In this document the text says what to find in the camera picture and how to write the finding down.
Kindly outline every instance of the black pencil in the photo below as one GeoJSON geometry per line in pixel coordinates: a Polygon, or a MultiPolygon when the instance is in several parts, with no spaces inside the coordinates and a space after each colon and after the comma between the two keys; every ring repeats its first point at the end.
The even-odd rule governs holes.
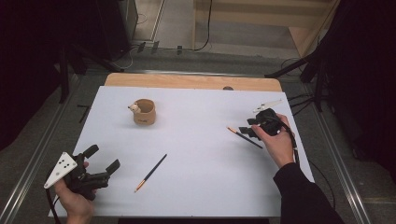
{"type": "Polygon", "coordinates": [[[234,129],[230,128],[230,127],[227,127],[227,128],[228,128],[228,130],[230,130],[232,133],[236,133],[236,135],[238,135],[238,136],[242,137],[243,139],[247,140],[249,143],[253,144],[254,146],[259,147],[259,148],[262,148],[260,145],[258,145],[258,144],[256,144],[255,142],[251,141],[250,139],[248,139],[247,137],[245,137],[245,136],[242,135],[241,133],[237,132],[236,130],[234,130],[234,129]]]}
{"type": "Polygon", "coordinates": [[[157,167],[161,164],[161,162],[163,162],[163,159],[165,159],[166,156],[167,154],[165,154],[163,158],[157,163],[157,165],[155,165],[154,168],[152,168],[152,170],[148,173],[148,175],[146,175],[146,177],[142,180],[142,182],[140,182],[140,184],[136,187],[136,190],[134,192],[137,192],[145,184],[145,182],[149,179],[152,173],[154,173],[155,169],[157,169],[157,167]]]}

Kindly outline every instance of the floor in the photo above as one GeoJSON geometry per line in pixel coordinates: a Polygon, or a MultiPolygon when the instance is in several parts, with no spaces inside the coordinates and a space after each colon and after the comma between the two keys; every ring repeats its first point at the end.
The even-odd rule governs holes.
{"type": "MultiPolygon", "coordinates": [[[[192,48],[193,1],[136,1],[136,7],[139,17],[143,19],[139,19],[142,22],[136,26],[135,43],[159,41],[159,48],[192,48]],[[153,25],[156,20],[145,21],[145,18],[153,18],[152,15],[157,16],[159,21],[157,30],[153,25]],[[142,35],[146,29],[155,33],[152,38],[142,35]]],[[[206,40],[207,21],[198,21],[195,48],[202,47],[206,40]]],[[[209,41],[201,51],[282,59],[300,57],[287,27],[222,21],[210,22],[209,41]]]]}
{"type": "MultiPolygon", "coordinates": [[[[136,27],[134,39],[136,44],[146,41],[149,47],[153,42],[159,41],[161,49],[176,49],[177,46],[182,46],[183,49],[192,47],[191,0],[136,0],[136,4],[139,13],[139,24],[136,27]]],[[[197,46],[205,43],[207,34],[205,24],[201,24],[201,28],[197,46]]],[[[262,76],[268,72],[276,71],[299,58],[288,29],[285,27],[222,22],[211,23],[209,42],[201,52],[203,54],[185,53],[186,57],[178,58],[172,50],[163,50],[154,55],[148,51],[140,54],[131,51],[130,55],[125,55],[115,63],[124,66],[128,72],[184,69],[185,71],[203,73],[243,74],[249,77],[262,76]]],[[[106,71],[103,72],[103,69],[95,70],[96,68],[92,67],[93,70],[91,69],[88,76],[78,78],[76,81],[76,93],[69,99],[67,107],[62,108],[61,105],[58,105],[59,92],[53,93],[22,131],[21,138],[10,148],[0,152],[0,163],[11,163],[0,171],[3,172],[2,176],[7,177],[7,181],[0,182],[2,185],[0,187],[2,189],[1,207],[3,208],[8,198],[13,195],[21,199],[25,198],[21,204],[12,204],[12,206],[20,208],[19,213],[10,215],[10,218],[15,218],[13,223],[52,223],[50,218],[45,221],[35,219],[38,211],[40,214],[37,216],[42,218],[48,215],[49,210],[46,206],[40,207],[40,204],[42,206],[46,203],[43,200],[45,196],[42,184],[45,173],[50,167],[45,161],[58,157],[59,153],[56,150],[72,150],[74,148],[83,127],[83,124],[78,121],[84,113],[84,110],[76,105],[91,104],[97,87],[103,85],[108,74],[106,71]],[[49,126],[54,121],[51,120],[53,114],[57,114],[59,111],[62,111],[61,119],[58,118],[59,120],[55,121],[62,129],[54,129],[51,139],[48,142],[42,142],[42,135],[48,134],[48,130],[53,128],[49,126]],[[41,161],[42,164],[38,164],[37,170],[25,170],[30,157],[34,158],[40,147],[47,148],[43,155],[37,156],[42,157],[44,162],[41,161]],[[31,179],[30,182],[23,182],[30,176],[33,176],[34,179],[31,179]],[[29,190],[24,191],[18,188],[20,183],[29,190]]],[[[295,69],[279,79],[282,88],[287,93],[310,92],[314,88],[313,83],[303,85],[299,82],[300,73],[300,69],[295,69]]],[[[335,186],[337,211],[343,215],[346,223],[393,223],[396,220],[394,213],[396,210],[395,184],[391,181],[387,171],[375,162],[358,161],[354,158],[331,108],[323,104],[323,109],[323,113],[319,114],[313,106],[309,106],[295,119],[298,122],[300,134],[307,136],[303,139],[304,147],[308,150],[307,153],[331,180],[331,185],[335,186]],[[316,148],[317,145],[321,146],[318,141],[324,135],[330,136],[328,139],[324,137],[327,141],[326,147],[316,148]],[[344,173],[340,174],[335,169],[338,161],[332,160],[329,156],[334,151],[337,154],[335,157],[341,159],[345,166],[344,173]],[[344,184],[345,179],[343,178],[345,177],[350,178],[351,184],[344,184]],[[356,190],[358,195],[352,196],[359,196],[355,199],[360,201],[352,202],[350,198],[346,197],[353,190],[356,190]],[[361,203],[364,210],[351,211],[353,205],[351,203],[361,203]],[[361,218],[366,215],[369,220],[361,218]]],[[[328,184],[321,178],[318,171],[313,170],[313,172],[317,183],[323,187],[326,195],[332,200],[331,192],[326,188],[328,184]]],[[[3,215],[0,217],[0,222],[2,220],[4,220],[3,215]]],[[[95,223],[115,222],[113,219],[98,218],[95,223]]],[[[274,219],[272,223],[278,223],[278,220],[274,219]]]]}

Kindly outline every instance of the white table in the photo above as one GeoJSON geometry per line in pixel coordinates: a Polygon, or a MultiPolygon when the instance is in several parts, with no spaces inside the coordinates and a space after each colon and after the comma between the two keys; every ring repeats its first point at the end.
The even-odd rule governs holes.
{"type": "MultiPolygon", "coordinates": [[[[227,80],[227,77],[208,78],[227,80]]],[[[101,87],[74,151],[77,155],[91,145],[99,146],[99,151],[88,159],[88,172],[92,174],[101,173],[115,159],[120,160],[120,169],[109,179],[109,186],[98,190],[95,215],[280,216],[280,194],[272,180],[277,171],[275,163],[265,148],[255,147],[226,128],[248,126],[247,119],[254,118],[255,107],[279,99],[283,103],[274,110],[288,116],[302,170],[313,181],[283,92],[101,87]],[[156,104],[157,120],[151,126],[134,124],[133,114],[127,108],[140,98],[151,99],[156,104]],[[134,193],[164,154],[167,157],[163,163],[134,193]]],[[[263,146],[263,142],[253,140],[263,146]]],[[[59,203],[56,209],[59,216],[65,216],[59,203]]]]}

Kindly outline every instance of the cable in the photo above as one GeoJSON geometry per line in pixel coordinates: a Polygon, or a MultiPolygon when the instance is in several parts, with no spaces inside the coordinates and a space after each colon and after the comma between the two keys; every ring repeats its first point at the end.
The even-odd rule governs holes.
{"type": "Polygon", "coordinates": [[[295,112],[293,116],[298,115],[301,111],[303,111],[307,106],[309,106],[313,101],[309,101],[303,108],[301,108],[299,111],[295,112]]]}
{"type": "Polygon", "coordinates": [[[114,62],[120,60],[123,56],[125,56],[125,54],[126,54],[128,51],[131,51],[131,50],[133,50],[133,49],[135,49],[135,48],[136,48],[136,46],[135,46],[135,45],[132,45],[132,46],[130,46],[127,50],[125,50],[125,52],[123,52],[118,58],[113,59],[113,60],[106,60],[106,61],[109,62],[109,63],[114,63],[114,62]]]}
{"type": "Polygon", "coordinates": [[[142,24],[143,22],[148,20],[148,16],[146,16],[145,14],[138,13],[137,15],[138,15],[138,18],[140,18],[140,15],[145,16],[145,19],[143,21],[141,21],[141,22],[138,22],[137,24],[142,24]]]}
{"type": "MultiPolygon", "coordinates": [[[[289,58],[289,59],[283,61],[283,63],[280,65],[280,70],[283,69],[283,65],[285,64],[285,62],[288,62],[288,61],[290,61],[290,60],[296,60],[296,61],[298,61],[298,60],[300,60],[300,58],[289,58]]],[[[301,69],[301,66],[299,66],[298,69],[300,70],[300,72],[303,72],[303,70],[301,69]]]]}
{"type": "Polygon", "coordinates": [[[210,17],[212,15],[212,4],[213,4],[213,0],[210,0],[209,17],[207,18],[207,39],[206,39],[206,42],[200,49],[195,49],[194,51],[198,51],[198,50],[204,49],[206,47],[206,45],[207,45],[207,42],[209,42],[209,38],[210,38],[210,17]]]}
{"type": "Polygon", "coordinates": [[[117,65],[116,63],[112,63],[112,64],[114,64],[114,66],[116,66],[116,67],[118,67],[118,68],[120,68],[120,69],[127,69],[127,68],[130,68],[130,67],[134,64],[134,60],[133,60],[133,58],[132,58],[132,50],[133,50],[133,49],[135,49],[135,48],[131,48],[131,49],[129,50],[129,57],[131,58],[131,62],[129,63],[128,66],[123,67],[123,66],[117,65]]]}
{"type": "MultiPolygon", "coordinates": [[[[50,177],[50,173],[52,172],[53,168],[55,168],[55,166],[53,166],[52,169],[50,169],[49,172],[47,173],[46,181],[47,181],[48,178],[50,177]]],[[[62,223],[61,223],[61,220],[58,218],[58,214],[57,214],[56,211],[55,211],[55,203],[56,203],[57,201],[55,201],[55,203],[52,203],[52,198],[51,198],[51,196],[50,196],[50,189],[46,189],[46,195],[47,195],[47,201],[49,202],[50,211],[52,212],[53,218],[55,219],[55,223],[56,223],[56,224],[62,224],[62,223]]]]}
{"type": "Polygon", "coordinates": [[[291,139],[291,145],[293,146],[293,152],[294,152],[294,159],[296,160],[296,163],[300,166],[300,157],[298,155],[298,150],[297,150],[297,143],[296,143],[296,139],[294,137],[293,132],[291,131],[291,128],[285,124],[284,122],[282,122],[281,120],[279,120],[279,122],[282,124],[282,126],[286,129],[286,132],[289,134],[290,139],[291,139]]]}
{"type": "Polygon", "coordinates": [[[326,181],[327,185],[329,186],[330,192],[332,194],[332,208],[335,210],[335,196],[334,196],[334,191],[332,190],[332,185],[330,184],[329,180],[326,178],[326,176],[320,171],[320,169],[311,161],[308,160],[309,163],[311,163],[317,170],[320,172],[320,174],[323,176],[324,180],[326,181]]]}
{"type": "Polygon", "coordinates": [[[307,100],[304,100],[304,101],[302,101],[302,102],[300,102],[300,103],[297,103],[297,104],[294,104],[294,105],[290,105],[290,108],[293,108],[293,107],[295,107],[295,106],[297,106],[297,105],[303,105],[303,104],[305,104],[305,103],[307,103],[307,102],[311,102],[311,101],[313,101],[313,100],[315,100],[315,97],[311,97],[311,98],[309,98],[309,99],[307,99],[307,100]]]}
{"type": "Polygon", "coordinates": [[[60,198],[61,198],[61,197],[59,197],[59,196],[56,198],[55,202],[53,202],[53,205],[54,205],[54,206],[55,206],[55,204],[59,201],[60,198]]]}
{"type": "Polygon", "coordinates": [[[180,51],[180,50],[184,51],[184,50],[186,50],[186,51],[193,51],[193,52],[199,51],[199,50],[201,50],[201,49],[204,49],[204,48],[206,47],[206,45],[209,43],[209,39],[210,39],[210,18],[211,18],[211,15],[212,15],[212,5],[213,5],[213,0],[210,0],[209,16],[208,16],[208,18],[207,18],[207,39],[206,39],[205,44],[204,44],[201,48],[199,48],[199,49],[169,49],[169,48],[157,48],[157,49],[167,49],[167,50],[176,50],[176,51],[180,51]]]}
{"type": "Polygon", "coordinates": [[[295,100],[297,98],[304,97],[304,96],[311,96],[312,97],[313,95],[311,93],[300,94],[300,95],[297,95],[297,96],[289,97],[288,101],[292,101],[292,100],[295,100]]]}

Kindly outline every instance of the hand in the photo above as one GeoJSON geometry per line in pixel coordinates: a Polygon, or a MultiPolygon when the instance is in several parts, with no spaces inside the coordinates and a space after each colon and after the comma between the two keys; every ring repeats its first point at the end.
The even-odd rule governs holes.
{"type": "Polygon", "coordinates": [[[55,183],[55,192],[60,198],[60,202],[67,212],[67,223],[87,224],[90,223],[93,215],[93,202],[84,198],[80,194],[72,192],[60,179],[55,183]]]}
{"type": "MultiPolygon", "coordinates": [[[[288,125],[288,127],[290,126],[286,116],[280,114],[276,115],[282,122],[288,125]]],[[[268,152],[279,168],[288,163],[294,162],[291,139],[289,133],[286,132],[284,127],[282,127],[280,129],[280,133],[275,136],[269,135],[258,125],[252,125],[251,129],[264,142],[268,152]]]]}

